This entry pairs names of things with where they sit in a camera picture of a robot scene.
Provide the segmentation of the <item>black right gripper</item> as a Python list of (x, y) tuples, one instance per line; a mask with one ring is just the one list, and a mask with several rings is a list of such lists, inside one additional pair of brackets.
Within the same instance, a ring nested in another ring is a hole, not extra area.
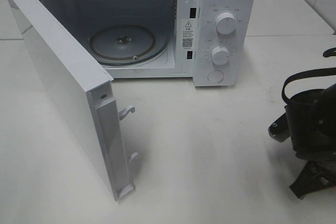
[(299, 199), (335, 187), (335, 100), (325, 94), (308, 90), (292, 96), (286, 114), (268, 127), (269, 136), (277, 142), (291, 137), (296, 157), (307, 160), (289, 186)]

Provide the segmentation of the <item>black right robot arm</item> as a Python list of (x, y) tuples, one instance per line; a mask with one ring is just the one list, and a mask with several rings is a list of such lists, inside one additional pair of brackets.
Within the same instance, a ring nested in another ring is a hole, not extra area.
[(292, 96), (268, 133), (280, 143), (290, 138), (296, 157), (306, 161), (290, 185), (297, 198), (335, 186), (335, 85)]

